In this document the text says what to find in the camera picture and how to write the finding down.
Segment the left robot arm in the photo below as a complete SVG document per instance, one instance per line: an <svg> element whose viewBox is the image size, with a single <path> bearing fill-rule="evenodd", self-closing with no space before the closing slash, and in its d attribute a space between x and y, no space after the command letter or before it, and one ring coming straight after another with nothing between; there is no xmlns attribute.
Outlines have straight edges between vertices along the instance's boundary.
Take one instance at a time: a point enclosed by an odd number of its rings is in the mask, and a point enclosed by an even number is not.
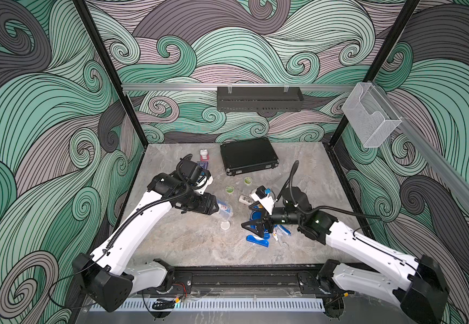
<svg viewBox="0 0 469 324"><path fill-rule="evenodd" d="M81 253L73 260L76 283L84 293L111 313L137 292L172 291L174 267L161 259L131 267L130 259L157 222L173 208L204 215L218 212L216 197L206 191L212 182L210 174L200 177L196 184L181 180L176 173L153 178L136 209L120 227L91 253Z"/></svg>

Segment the blue-lid container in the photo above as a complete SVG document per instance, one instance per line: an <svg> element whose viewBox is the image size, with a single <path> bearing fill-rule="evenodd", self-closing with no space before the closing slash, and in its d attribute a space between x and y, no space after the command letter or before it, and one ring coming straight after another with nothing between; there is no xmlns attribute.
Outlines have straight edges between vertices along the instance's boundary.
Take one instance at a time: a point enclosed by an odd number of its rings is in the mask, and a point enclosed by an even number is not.
<svg viewBox="0 0 469 324"><path fill-rule="evenodd" d="M221 217L224 221L228 221L234 214L232 206L228 202L219 199L217 200L217 204L219 207L219 217Z"/></svg>

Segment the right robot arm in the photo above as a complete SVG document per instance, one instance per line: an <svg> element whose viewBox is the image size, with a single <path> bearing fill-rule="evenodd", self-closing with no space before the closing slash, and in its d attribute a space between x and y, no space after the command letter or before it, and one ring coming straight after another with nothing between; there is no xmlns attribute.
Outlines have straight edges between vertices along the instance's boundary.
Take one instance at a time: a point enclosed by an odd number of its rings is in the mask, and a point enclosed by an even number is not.
<svg viewBox="0 0 469 324"><path fill-rule="evenodd" d="M241 226L263 238L277 225L297 225L308 239L335 248L365 263L357 269L328 260L317 275L321 290L337 298L346 292L365 294L397 306L416 323L440 323L450 289L441 266L427 255L416 257L395 251L358 233L324 211L305 215L298 210L276 207Z"/></svg>

